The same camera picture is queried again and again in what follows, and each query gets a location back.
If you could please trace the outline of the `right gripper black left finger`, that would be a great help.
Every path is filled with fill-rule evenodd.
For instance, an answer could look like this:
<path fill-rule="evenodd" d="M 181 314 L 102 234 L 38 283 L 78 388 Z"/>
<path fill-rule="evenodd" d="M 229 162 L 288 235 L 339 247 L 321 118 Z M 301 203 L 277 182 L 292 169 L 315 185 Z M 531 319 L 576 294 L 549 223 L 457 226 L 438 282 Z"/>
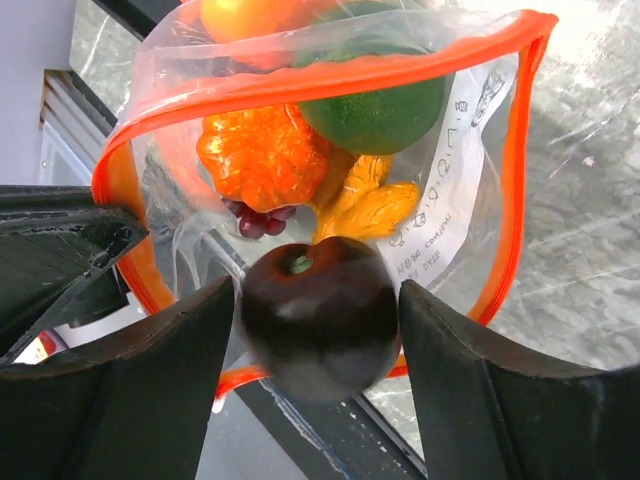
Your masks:
<path fill-rule="evenodd" d="M 192 479 L 230 336 L 223 278 L 37 365 L 1 370 L 5 479 Z"/>

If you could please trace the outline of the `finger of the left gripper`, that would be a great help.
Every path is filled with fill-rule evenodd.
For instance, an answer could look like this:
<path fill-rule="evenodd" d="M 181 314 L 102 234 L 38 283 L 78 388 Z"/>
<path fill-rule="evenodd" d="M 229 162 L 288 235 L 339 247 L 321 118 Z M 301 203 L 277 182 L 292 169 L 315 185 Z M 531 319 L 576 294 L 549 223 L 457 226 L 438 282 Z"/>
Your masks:
<path fill-rule="evenodd" d="M 87 186 L 1 188 L 1 355 L 17 357 L 147 229 Z"/>

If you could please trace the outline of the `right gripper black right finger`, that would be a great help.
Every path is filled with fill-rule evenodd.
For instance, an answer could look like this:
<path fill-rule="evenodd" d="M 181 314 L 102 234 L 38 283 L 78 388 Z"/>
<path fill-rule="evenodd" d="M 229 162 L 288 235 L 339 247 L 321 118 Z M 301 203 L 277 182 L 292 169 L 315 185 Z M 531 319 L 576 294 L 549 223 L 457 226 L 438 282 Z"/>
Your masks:
<path fill-rule="evenodd" d="M 639 369 L 604 371 L 527 348 L 414 281 L 400 324 L 432 479 L 635 479 Z"/>

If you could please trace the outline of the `dark avocado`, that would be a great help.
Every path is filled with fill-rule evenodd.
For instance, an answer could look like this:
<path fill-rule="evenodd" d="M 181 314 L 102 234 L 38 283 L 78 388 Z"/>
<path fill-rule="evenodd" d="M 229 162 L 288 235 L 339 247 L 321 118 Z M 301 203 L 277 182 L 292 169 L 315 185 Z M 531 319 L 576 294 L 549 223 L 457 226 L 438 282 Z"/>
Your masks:
<path fill-rule="evenodd" d="M 393 369 L 398 301 L 381 255 L 342 237 L 279 246 L 241 282 L 240 325 L 255 359 L 286 393 L 337 402 Z"/>

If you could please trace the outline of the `purple grape bunch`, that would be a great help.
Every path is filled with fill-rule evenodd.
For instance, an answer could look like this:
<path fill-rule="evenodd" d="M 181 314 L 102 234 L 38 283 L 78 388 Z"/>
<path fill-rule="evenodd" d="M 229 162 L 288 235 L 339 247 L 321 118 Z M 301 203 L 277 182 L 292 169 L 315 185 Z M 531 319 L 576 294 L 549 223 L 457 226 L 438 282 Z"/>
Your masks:
<path fill-rule="evenodd" d="M 249 239 L 258 240 L 264 235 L 277 236 L 286 227 L 286 222 L 295 215 L 295 206 L 285 206 L 269 212 L 256 212 L 240 201 L 222 198 L 223 204 L 238 219 L 239 233 Z"/>

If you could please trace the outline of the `small orange pumpkin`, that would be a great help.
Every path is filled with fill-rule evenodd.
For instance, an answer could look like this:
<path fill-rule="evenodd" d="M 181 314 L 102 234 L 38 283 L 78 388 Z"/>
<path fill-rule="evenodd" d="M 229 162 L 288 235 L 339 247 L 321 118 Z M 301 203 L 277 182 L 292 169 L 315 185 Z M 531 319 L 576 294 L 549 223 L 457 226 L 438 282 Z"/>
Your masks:
<path fill-rule="evenodd" d="M 257 212 L 308 202 L 325 177 L 330 143 L 294 104 L 213 114 L 196 151 L 223 197 Z"/>

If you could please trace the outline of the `orange tangerine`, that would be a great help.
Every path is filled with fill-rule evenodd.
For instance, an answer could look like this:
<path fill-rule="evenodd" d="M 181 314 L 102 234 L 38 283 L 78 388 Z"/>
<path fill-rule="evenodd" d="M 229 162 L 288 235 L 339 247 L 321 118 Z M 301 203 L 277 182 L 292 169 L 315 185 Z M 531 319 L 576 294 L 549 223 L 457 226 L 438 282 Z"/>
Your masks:
<path fill-rule="evenodd" d="M 229 43 L 311 24 L 336 5 L 325 0 L 210 0 L 200 4 L 200 21 L 218 43 Z"/>

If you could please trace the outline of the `clear zip top bag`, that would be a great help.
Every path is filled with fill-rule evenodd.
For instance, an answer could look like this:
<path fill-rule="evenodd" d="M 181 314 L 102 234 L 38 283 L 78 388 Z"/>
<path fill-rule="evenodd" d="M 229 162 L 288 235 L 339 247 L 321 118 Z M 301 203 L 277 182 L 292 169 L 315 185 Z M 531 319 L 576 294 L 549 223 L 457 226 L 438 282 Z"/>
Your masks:
<path fill-rule="evenodd" d="M 118 264 L 162 311 L 234 282 L 254 362 L 342 400 L 404 375 L 406 282 L 488 324 L 524 235 L 535 77 L 557 17 L 420 1 L 186 1 L 136 52 L 92 180 L 148 237 Z"/>

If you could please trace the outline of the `green lime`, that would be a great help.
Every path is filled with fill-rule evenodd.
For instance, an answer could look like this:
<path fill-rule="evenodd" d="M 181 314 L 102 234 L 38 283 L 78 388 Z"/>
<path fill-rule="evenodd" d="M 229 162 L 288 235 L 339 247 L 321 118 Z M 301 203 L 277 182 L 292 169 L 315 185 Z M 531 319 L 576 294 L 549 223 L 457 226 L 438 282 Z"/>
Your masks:
<path fill-rule="evenodd" d="M 303 51 L 295 65 L 428 53 L 411 40 L 395 40 L 372 27 L 358 38 L 325 51 Z M 415 144 L 436 124 L 445 85 L 446 79 L 441 76 L 394 88 L 305 101 L 298 108 L 307 123 L 333 144 L 358 154 L 391 155 Z"/>

